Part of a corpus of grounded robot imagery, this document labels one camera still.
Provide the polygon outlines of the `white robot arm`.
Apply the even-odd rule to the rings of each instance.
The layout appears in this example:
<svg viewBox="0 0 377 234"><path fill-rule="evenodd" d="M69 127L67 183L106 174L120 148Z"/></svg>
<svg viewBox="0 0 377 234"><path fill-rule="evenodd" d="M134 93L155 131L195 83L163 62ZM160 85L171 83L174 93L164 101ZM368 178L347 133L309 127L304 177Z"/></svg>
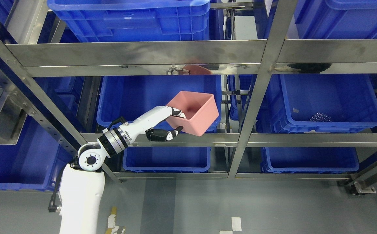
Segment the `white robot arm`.
<svg viewBox="0 0 377 234"><path fill-rule="evenodd" d="M170 106L157 106L132 123L123 117L114 121L121 125L109 126L96 143L80 147L74 160L59 174L49 203L49 212L59 212L62 217L61 234L95 234L105 175L101 166L106 158L115 156L133 144L139 135L145 134L153 142L168 142L178 136L182 126L167 131L155 126L168 117L186 119L186 114Z"/></svg>

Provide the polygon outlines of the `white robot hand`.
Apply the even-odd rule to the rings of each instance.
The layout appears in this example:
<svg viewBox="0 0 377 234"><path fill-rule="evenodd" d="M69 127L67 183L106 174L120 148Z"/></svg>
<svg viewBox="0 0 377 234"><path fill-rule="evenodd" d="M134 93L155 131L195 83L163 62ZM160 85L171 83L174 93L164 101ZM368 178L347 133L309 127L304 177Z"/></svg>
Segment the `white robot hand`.
<svg viewBox="0 0 377 234"><path fill-rule="evenodd" d="M177 108L157 106L132 123L120 125L120 141L126 143L126 145L131 145L139 135L145 134L149 141L169 142L181 133L183 126L178 126L170 131L155 129L154 127L170 116L186 119L186 115Z"/></svg>

